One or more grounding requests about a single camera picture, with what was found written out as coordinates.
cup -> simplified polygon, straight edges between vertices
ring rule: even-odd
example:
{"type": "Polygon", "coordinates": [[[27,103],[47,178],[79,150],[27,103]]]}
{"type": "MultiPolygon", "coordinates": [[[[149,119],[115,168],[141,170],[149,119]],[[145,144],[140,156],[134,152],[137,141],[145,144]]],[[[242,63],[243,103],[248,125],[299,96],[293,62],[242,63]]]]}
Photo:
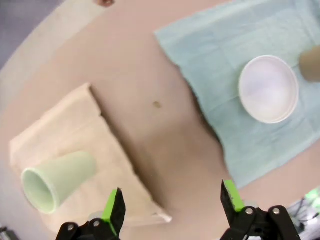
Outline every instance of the cup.
{"type": "Polygon", "coordinates": [[[310,82],[320,82],[320,46],[305,51],[299,58],[300,71],[310,82]]]}
{"type": "Polygon", "coordinates": [[[21,181],[31,205],[44,214],[53,214],[95,173],[94,157],[88,152],[77,151],[26,168],[21,174],[21,181]]]}

beige napkin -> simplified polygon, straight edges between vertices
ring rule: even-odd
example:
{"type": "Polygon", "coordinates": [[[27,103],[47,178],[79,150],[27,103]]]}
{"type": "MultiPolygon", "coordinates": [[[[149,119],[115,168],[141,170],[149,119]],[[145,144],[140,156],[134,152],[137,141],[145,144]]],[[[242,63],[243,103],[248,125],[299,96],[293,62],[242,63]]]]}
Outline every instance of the beige napkin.
{"type": "Polygon", "coordinates": [[[20,176],[27,167],[80,150],[95,157],[98,172],[55,213],[39,213],[50,230],[58,232],[65,222],[84,224],[90,215],[103,211],[109,194],[117,187],[122,189],[127,208],[124,226],[171,221],[135,175],[124,150],[101,116],[89,84],[68,94],[11,140],[10,163],[20,176]]]}

cup rim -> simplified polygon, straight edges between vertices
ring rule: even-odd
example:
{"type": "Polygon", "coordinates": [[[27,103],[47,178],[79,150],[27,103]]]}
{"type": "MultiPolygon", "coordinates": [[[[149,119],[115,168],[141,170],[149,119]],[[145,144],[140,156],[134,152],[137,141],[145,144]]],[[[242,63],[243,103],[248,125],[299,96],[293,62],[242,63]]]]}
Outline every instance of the cup rim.
{"type": "Polygon", "coordinates": [[[34,168],[34,167],[27,167],[26,169],[23,170],[23,172],[21,174],[21,182],[22,182],[22,188],[23,188],[24,195],[26,196],[26,198],[28,199],[28,201],[31,203],[31,205],[34,208],[36,208],[38,211],[40,211],[41,213],[44,213],[44,214],[52,214],[57,210],[59,202],[60,202],[57,190],[56,190],[55,186],[45,177],[45,175],[40,170],[38,170],[37,168],[34,168]],[[39,209],[38,207],[36,207],[34,205],[34,203],[29,200],[29,198],[26,194],[26,191],[25,191],[25,184],[24,184],[24,177],[27,172],[31,172],[31,173],[37,175],[43,181],[45,186],[48,188],[48,190],[52,196],[52,199],[53,199],[53,208],[51,211],[43,211],[43,210],[39,209]]]}

green tape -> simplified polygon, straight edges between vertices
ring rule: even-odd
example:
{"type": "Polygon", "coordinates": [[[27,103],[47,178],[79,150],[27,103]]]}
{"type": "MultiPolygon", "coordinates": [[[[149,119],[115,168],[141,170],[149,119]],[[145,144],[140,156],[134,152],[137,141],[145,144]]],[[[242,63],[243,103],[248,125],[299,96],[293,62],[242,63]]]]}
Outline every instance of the green tape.
{"type": "Polygon", "coordinates": [[[105,221],[106,223],[109,223],[111,230],[115,236],[117,236],[118,234],[111,222],[111,215],[115,206],[117,191],[118,191],[117,189],[112,190],[101,217],[103,221],[105,221]]]}
{"type": "Polygon", "coordinates": [[[239,213],[245,207],[244,202],[242,201],[239,192],[236,188],[236,185],[232,180],[224,180],[225,188],[229,193],[234,210],[239,213]]]}

cup opening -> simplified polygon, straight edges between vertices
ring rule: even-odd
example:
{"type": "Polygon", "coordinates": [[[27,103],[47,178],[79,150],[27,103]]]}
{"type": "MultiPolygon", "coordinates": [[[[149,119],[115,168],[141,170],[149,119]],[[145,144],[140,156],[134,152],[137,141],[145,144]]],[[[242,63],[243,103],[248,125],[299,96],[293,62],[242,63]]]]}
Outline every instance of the cup opening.
{"type": "Polygon", "coordinates": [[[22,174],[23,191],[28,201],[40,212],[54,212],[55,198],[41,175],[33,169],[26,169],[22,174]]]}

